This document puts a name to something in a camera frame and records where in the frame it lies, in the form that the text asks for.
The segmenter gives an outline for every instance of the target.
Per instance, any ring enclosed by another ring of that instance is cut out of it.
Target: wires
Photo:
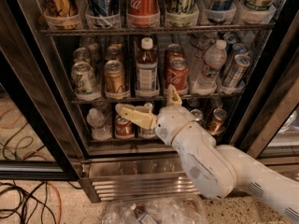
[[[51,186],[57,196],[58,199],[58,216],[57,218],[53,214],[52,210],[47,206],[47,200],[48,200],[48,185]],[[34,196],[35,192],[37,192],[42,186],[45,186],[45,201],[41,202]],[[15,183],[2,183],[0,182],[0,187],[5,187],[3,190],[0,191],[0,197],[4,194],[7,194],[8,192],[11,191],[17,191],[19,194],[19,203],[16,207],[11,208],[11,209],[0,209],[0,218],[8,218],[11,217],[12,215],[16,214],[20,218],[20,224],[28,224],[31,217],[33,216],[34,212],[37,209],[37,206],[39,204],[42,205],[42,211],[41,211],[41,216],[40,216],[40,223],[44,223],[44,213],[45,209],[47,209],[50,213],[50,216],[54,220],[55,224],[60,224],[61,222],[61,216],[62,216],[62,200],[59,194],[59,191],[57,188],[51,183],[51,182],[41,182],[38,184],[31,192],[26,191],[25,189],[17,186]],[[29,211],[29,202],[30,201],[35,201],[36,205],[34,209],[30,212]]]

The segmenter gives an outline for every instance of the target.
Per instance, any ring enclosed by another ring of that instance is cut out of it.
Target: refrigerator shelf
[[[47,36],[79,36],[79,35],[143,35],[143,34],[186,34],[198,32],[232,32],[232,31],[260,31],[272,30],[275,23],[247,24],[247,25],[221,25],[221,26],[193,26],[193,27],[154,27],[154,28],[119,28],[104,30],[50,30],[41,29]]]

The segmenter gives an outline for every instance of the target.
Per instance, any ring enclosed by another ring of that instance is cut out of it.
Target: plastic bottle
[[[104,141],[111,137],[111,130],[108,128],[106,118],[101,111],[91,108],[86,120],[92,128],[93,139]]]
[[[153,49],[150,37],[141,40],[141,50],[136,56],[137,89],[139,91],[156,91],[157,53]]]
[[[217,40],[215,45],[206,51],[202,72],[199,73],[197,78],[200,86],[207,88],[214,85],[214,82],[219,76],[219,72],[227,59],[225,48],[226,42]]]
[[[134,203],[131,206],[131,210],[134,211],[138,223],[158,224],[158,222],[146,211],[146,208],[143,205],[137,205]]]

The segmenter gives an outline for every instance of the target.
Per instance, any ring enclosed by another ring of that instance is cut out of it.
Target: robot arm
[[[220,199],[234,188],[242,189],[299,224],[297,182],[270,170],[235,147],[216,146],[215,139],[181,106],[178,96],[168,93],[167,97],[167,106],[160,110],[158,117],[151,114],[148,126],[142,127],[149,129],[153,123],[156,125],[156,134],[178,152],[184,172],[203,196]],[[138,116],[135,108],[124,109],[117,105],[116,109],[137,125],[147,123],[140,121],[147,112]]]

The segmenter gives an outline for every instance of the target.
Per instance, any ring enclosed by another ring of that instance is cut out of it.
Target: silver can
[[[222,77],[226,77],[229,69],[231,68],[231,66],[234,62],[235,56],[238,54],[248,55],[249,47],[243,43],[236,43],[233,45],[232,50],[230,51],[230,53],[227,56],[227,60],[224,65],[224,70],[221,74]]]
[[[72,78],[76,84],[77,94],[88,95],[98,92],[94,71],[89,63],[75,63],[72,67]]]
[[[228,88],[237,87],[250,65],[251,58],[248,55],[236,55],[232,67],[223,80],[223,86]]]

